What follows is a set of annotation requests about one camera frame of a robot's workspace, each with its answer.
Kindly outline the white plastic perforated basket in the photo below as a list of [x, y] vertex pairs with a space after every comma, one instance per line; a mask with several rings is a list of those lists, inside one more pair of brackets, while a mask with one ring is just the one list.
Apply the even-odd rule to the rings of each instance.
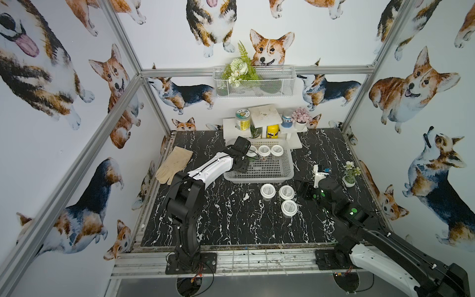
[[275, 157], [272, 154], [264, 160], [250, 160], [246, 173], [230, 171], [223, 174], [224, 178], [235, 184], [242, 183], [282, 183], [293, 179], [294, 166], [291, 149], [284, 139], [250, 139], [251, 145], [257, 149], [260, 146], [272, 148], [275, 145], [283, 147], [283, 155]]

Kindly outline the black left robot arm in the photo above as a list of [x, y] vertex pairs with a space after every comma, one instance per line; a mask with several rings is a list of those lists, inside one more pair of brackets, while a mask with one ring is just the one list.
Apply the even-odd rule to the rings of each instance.
[[205, 204], [205, 190], [226, 172], [247, 172], [251, 142], [238, 137], [234, 144], [216, 153], [208, 162], [190, 172], [175, 174], [163, 203], [172, 219], [176, 247], [172, 263], [184, 271], [194, 271], [200, 262], [197, 219]]

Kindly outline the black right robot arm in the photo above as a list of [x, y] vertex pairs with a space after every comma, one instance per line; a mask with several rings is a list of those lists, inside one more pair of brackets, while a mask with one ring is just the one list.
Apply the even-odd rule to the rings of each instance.
[[317, 251], [320, 269], [360, 268], [392, 284], [409, 297], [468, 297], [468, 273], [457, 264], [446, 265], [418, 250], [384, 226], [372, 228], [373, 212], [351, 202], [333, 178], [317, 186], [296, 182], [296, 196], [316, 203], [334, 222], [336, 245]]

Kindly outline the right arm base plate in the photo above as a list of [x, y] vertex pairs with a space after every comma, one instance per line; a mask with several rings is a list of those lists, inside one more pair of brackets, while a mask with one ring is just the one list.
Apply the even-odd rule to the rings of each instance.
[[348, 270], [353, 266], [349, 254], [338, 249], [317, 249], [314, 253], [315, 263], [322, 271]]

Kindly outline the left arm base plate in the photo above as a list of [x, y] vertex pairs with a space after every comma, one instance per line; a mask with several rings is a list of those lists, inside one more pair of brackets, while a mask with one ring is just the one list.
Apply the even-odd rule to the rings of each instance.
[[194, 257], [175, 252], [170, 254], [166, 260], [165, 273], [167, 275], [214, 274], [217, 262], [218, 255], [213, 252], [200, 252]]

